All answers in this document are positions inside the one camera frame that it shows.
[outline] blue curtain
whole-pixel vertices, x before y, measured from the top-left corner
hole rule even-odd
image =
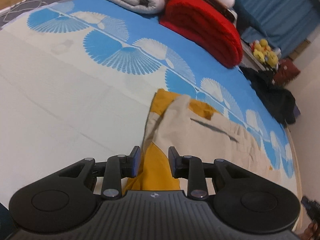
[[[319,0],[241,0],[244,7],[261,23],[273,47],[283,57],[290,54],[320,23]],[[241,36],[247,42],[262,35],[248,28]]]

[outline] bed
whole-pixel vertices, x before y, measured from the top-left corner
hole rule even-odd
[[[86,157],[141,145],[159,88],[204,101],[256,138],[281,185],[298,195],[284,128],[239,68],[106,0],[63,0],[0,31],[0,202]]]

